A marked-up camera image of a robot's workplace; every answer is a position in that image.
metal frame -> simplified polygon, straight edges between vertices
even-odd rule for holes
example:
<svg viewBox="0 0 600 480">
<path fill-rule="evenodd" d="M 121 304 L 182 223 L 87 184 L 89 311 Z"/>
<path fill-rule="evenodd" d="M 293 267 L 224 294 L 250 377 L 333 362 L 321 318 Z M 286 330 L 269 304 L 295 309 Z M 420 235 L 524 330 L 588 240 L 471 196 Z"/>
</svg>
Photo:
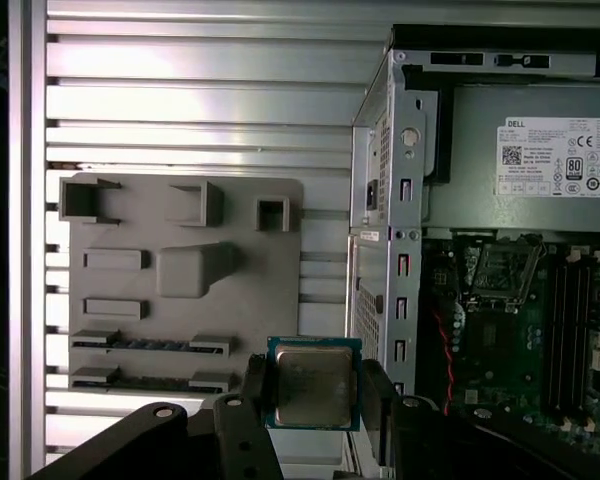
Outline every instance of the metal frame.
<svg viewBox="0 0 600 480">
<path fill-rule="evenodd" d="M 421 27 L 422 33 L 427 33 L 426 28 Z M 419 45 L 426 42 L 415 37 L 417 35 L 410 36 Z M 515 44 L 512 37 L 507 41 Z M 462 84 L 464 79 L 471 81 L 477 75 L 482 75 L 481 78 L 495 75 L 515 82 L 524 76 L 538 78 L 541 75 L 552 81 L 586 81 L 596 74 L 596 52 L 540 50 L 551 56 L 548 68 L 515 65 L 503 71 L 495 66 L 496 55 L 504 52 L 517 58 L 535 51 L 532 48 L 512 51 L 511 47 L 490 48 L 490 45 L 472 46 L 471 50 L 468 47 L 405 50 L 402 45 L 394 48 L 393 42 L 398 42 L 395 34 L 385 48 L 380 68 L 354 120 L 350 224 L 355 255 L 350 262 L 356 276 L 350 291 L 349 322 L 351 334 L 364 339 L 356 309 L 367 295 L 361 296 L 359 289 L 371 291 L 376 303 L 382 304 L 375 312 L 380 332 L 377 359 L 398 392 L 412 394 L 422 239 L 436 183 L 449 181 L 436 178 L 436 168 L 440 168 L 436 163 L 450 162 L 451 156 L 450 149 L 441 150 L 451 145 L 451 129 L 443 130 L 443 120 L 447 125 L 452 124 L 449 120 L 453 116 L 456 86 L 447 79 L 455 78 Z M 480 66 L 434 64 L 430 60 L 431 51 L 478 52 L 484 54 L 484 61 Z M 383 131 L 383 122 L 388 132 Z M 388 159 L 383 159 L 382 144 L 387 135 L 390 138 Z"/>
<path fill-rule="evenodd" d="M 46 1 L 9 2 L 9 476 L 44 466 Z"/>
</svg>

80 plus logo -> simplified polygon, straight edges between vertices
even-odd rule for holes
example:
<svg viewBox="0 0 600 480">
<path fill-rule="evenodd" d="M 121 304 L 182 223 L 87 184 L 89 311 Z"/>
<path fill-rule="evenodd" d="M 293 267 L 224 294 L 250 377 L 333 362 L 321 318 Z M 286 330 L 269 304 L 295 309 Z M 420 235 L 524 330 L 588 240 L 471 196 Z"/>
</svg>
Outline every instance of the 80 plus logo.
<svg viewBox="0 0 600 480">
<path fill-rule="evenodd" d="M 584 176 L 584 162 L 581 157 L 569 157 L 566 164 L 567 180 L 582 180 Z"/>
</svg>

screw hole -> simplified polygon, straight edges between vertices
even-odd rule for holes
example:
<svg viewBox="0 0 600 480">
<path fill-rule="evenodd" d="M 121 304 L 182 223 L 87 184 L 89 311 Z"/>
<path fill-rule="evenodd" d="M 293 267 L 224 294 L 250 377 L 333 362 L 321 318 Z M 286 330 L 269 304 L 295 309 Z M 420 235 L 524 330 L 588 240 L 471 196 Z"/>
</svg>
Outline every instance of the screw hole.
<svg viewBox="0 0 600 480">
<path fill-rule="evenodd" d="M 247 467 L 244 469 L 244 478 L 256 478 L 258 476 L 258 470 L 256 467 Z"/>
</svg>

barcode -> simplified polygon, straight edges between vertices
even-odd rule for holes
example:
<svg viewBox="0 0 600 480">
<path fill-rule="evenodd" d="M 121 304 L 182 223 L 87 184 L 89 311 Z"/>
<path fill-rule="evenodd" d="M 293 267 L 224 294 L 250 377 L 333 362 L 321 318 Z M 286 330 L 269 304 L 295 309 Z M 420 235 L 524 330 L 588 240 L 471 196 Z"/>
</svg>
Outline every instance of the barcode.
<svg viewBox="0 0 600 480">
<path fill-rule="evenodd" d="M 522 147 L 506 145 L 502 147 L 503 165 L 522 165 Z"/>
<path fill-rule="evenodd" d="M 464 391 L 464 403 L 466 405 L 477 405 L 478 391 L 477 390 L 465 390 Z"/>
</svg>

ram slot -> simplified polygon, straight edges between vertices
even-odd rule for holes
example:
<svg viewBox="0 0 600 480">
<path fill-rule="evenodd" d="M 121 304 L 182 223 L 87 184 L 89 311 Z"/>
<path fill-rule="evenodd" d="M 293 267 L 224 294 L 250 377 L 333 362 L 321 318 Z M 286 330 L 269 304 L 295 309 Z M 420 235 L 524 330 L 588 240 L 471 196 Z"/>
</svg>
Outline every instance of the ram slot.
<svg viewBox="0 0 600 480">
<path fill-rule="evenodd" d="M 587 329 L 587 317 L 589 314 L 589 298 L 591 295 L 591 267 L 578 262 L 573 267 L 573 285 L 575 301 L 573 309 L 573 351 L 572 364 L 569 366 L 571 379 L 571 402 L 568 413 L 580 420 L 586 417 L 585 392 L 587 386 L 587 353 L 589 347 L 589 331 Z"/>
<path fill-rule="evenodd" d="M 567 296 L 567 267 L 556 265 L 552 272 L 550 311 L 546 315 L 543 377 L 543 409 L 556 416 L 561 408 L 563 346 L 565 337 L 565 302 Z"/>
</svg>

